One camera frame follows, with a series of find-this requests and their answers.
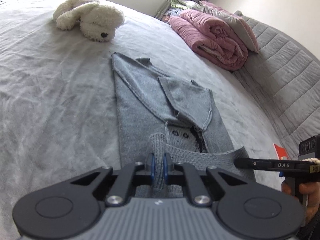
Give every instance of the camera lens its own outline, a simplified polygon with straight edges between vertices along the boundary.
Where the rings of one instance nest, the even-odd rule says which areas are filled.
[[[310,142],[307,141],[307,143],[306,143],[306,151],[309,151],[309,150],[310,150]]]

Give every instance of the gray quilted padding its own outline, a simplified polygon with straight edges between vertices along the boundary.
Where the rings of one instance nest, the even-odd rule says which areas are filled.
[[[259,54],[250,52],[234,75],[268,116],[290,157],[297,158],[299,143],[320,133],[320,61],[281,31],[243,18],[257,37]]]

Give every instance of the pink blanket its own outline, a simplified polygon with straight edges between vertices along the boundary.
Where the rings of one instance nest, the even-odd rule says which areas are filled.
[[[195,53],[219,67],[234,71],[247,60],[246,46],[221,19],[185,10],[180,17],[171,16],[169,24]]]

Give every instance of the plush bunny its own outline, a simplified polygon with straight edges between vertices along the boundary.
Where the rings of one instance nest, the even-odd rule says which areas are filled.
[[[99,3],[99,0],[66,0],[64,3],[60,4],[58,8],[53,13],[53,21],[57,22],[57,19],[60,15],[63,13],[72,10],[73,8],[78,7],[79,5],[89,3],[89,2],[95,2]]]
[[[110,41],[116,35],[116,29],[124,23],[124,14],[113,6],[90,2],[59,16],[57,27],[71,30],[78,20],[80,29],[87,38]]]

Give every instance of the hand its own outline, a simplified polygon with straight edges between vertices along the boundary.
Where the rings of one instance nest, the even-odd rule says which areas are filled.
[[[281,184],[281,190],[283,193],[291,195],[291,188],[283,181]],[[308,224],[319,210],[320,203],[320,182],[308,182],[299,185],[299,191],[301,194],[309,195],[308,207],[306,212],[306,223]]]

